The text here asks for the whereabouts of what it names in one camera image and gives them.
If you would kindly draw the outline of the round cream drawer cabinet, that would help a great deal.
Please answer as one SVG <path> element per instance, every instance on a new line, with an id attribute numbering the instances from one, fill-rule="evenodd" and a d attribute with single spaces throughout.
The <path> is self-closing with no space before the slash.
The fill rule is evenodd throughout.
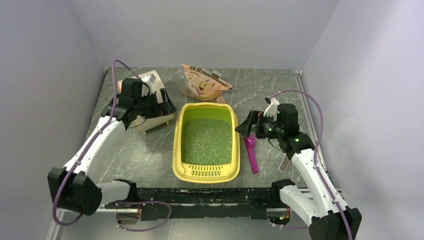
<path id="1" fill-rule="evenodd" d="M 176 113 L 164 83 L 156 70 L 118 81 L 114 117 L 126 129 L 148 134 L 162 124 L 170 125 Z"/>

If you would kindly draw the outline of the magenta plastic scoop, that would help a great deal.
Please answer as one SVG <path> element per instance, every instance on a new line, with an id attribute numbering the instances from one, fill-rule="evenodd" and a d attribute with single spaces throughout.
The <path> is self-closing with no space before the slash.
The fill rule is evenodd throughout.
<path id="1" fill-rule="evenodd" d="M 259 172 L 259 168 L 255 156 L 256 139 L 252 134 L 250 134 L 248 137 L 244 137 L 243 141 L 245 144 L 251 171 L 253 174 L 257 174 Z"/>

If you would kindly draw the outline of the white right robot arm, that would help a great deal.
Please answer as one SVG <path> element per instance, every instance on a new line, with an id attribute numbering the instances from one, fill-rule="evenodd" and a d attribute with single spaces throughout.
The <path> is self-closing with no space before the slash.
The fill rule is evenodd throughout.
<path id="1" fill-rule="evenodd" d="M 312 198 L 289 179 L 276 181 L 270 193 L 275 207 L 288 205 L 304 221 L 312 240 L 354 240 L 362 215 L 351 208 L 333 186 L 316 159 L 317 144 L 300 131 L 298 110 L 293 104 L 270 104 L 266 111 L 251 110 L 235 131 L 244 137 L 255 132 L 257 139 L 275 139 L 297 168 Z"/>

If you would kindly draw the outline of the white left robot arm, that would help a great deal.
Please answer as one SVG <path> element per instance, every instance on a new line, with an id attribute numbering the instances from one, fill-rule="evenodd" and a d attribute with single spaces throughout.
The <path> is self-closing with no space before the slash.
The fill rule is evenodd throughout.
<path id="1" fill-rule="evenodd" d="M 162 80 L 151 73 L 142 78 L 126 78 L 118 83 L 120 93 L 103 109 L 98 123 L 80 150 L 62 168 L 47 175 L 53 208 L 90 216 L 101 205 L 115 201 L 126 208 L 139 200 L 137 185 L 126 179 L 99 182 L 99 163 L 123 133 L 150 129 L 174 119 L 172 104 Z"/>

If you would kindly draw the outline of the orange cat litter bag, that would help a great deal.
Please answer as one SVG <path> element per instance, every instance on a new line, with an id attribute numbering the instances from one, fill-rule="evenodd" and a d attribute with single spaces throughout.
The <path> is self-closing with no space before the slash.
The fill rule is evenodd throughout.
<path id="1" fill-rule="evenodd" d="M 226 103 L 223 92 L 231 90 L 233 86 L 223 80 L 218 71 L 186 64 L 181 66 L 186 77 L 181 95 L 201 102 Z"/>

